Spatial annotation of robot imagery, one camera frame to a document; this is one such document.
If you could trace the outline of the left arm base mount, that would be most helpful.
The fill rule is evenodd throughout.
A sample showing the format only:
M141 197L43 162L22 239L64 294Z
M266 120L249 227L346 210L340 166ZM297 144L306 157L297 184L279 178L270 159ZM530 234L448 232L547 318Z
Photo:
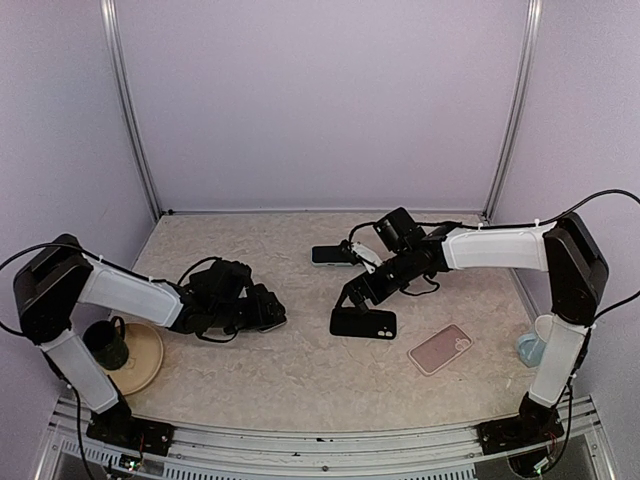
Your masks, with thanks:
M87 436L143 454L167 456L175 427L169 423L128 416L93 415Z

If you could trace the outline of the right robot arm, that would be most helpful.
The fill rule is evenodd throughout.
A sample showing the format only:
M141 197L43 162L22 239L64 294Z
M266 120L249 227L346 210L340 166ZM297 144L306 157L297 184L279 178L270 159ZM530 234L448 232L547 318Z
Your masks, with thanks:
M574 207L548 219L511 225L418 222L398 207L372 228L392 257L364 257L351 238L341 249L365 272L347 282L334 306L334 336L394 338L396 316L380 304L418 278L473 268L525 269L548 275L551 331L536 377L525 394L511 433L523 444L546 432L564 390L580 368L595 322L605 314L600 302L609 267Z

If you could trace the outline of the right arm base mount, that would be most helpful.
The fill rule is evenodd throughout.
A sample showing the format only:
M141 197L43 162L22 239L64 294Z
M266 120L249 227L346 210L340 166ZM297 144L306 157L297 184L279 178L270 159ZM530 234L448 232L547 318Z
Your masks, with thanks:
M476 431L484 455L540 444L565 433L561 421L555 417L542 423L533 417L521 416L482 422Z

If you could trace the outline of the black phone silver edge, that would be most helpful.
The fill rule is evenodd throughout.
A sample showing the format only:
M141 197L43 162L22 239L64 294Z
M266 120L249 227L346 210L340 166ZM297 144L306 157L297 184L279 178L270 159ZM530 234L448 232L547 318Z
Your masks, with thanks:
M258 332L262 333L262 334L267 333L267 332L271 332L273 330L276 330L276 329L284 326L286 323L287 323L287 318L286 317L278 318L273 324L260 327L258 329Z

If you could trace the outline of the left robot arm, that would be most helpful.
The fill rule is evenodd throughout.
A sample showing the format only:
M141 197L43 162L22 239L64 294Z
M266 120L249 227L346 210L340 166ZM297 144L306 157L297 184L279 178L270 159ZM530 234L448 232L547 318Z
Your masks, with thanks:
M205 257L171 281L106 260L71 234L29 246L1 266L19 259L26 261L12 283L19 325L2 330L37 347L121 445L133 443L140 424L80 338L72 320L77 309L125 314L211 344L228 343L244 332L265 333L287 321L276 294L255 282L251 267L240 261Z

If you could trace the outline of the black phone case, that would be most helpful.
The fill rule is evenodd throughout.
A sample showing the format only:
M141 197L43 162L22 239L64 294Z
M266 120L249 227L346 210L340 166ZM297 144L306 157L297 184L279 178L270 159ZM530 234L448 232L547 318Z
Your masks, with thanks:
M354 307L335 308L331 312L329 332L340 337L393 340L397 335L396 314L384 310L362 313Z

